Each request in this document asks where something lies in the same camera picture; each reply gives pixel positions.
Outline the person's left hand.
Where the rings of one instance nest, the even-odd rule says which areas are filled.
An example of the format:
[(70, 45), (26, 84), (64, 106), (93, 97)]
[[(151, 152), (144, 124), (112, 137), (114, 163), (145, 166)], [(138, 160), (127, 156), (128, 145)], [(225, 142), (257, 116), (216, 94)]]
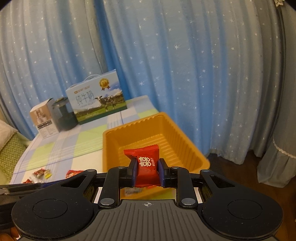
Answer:
[(0, 241), (17, 241), (20, 235), (15, 227), (0, 231)]

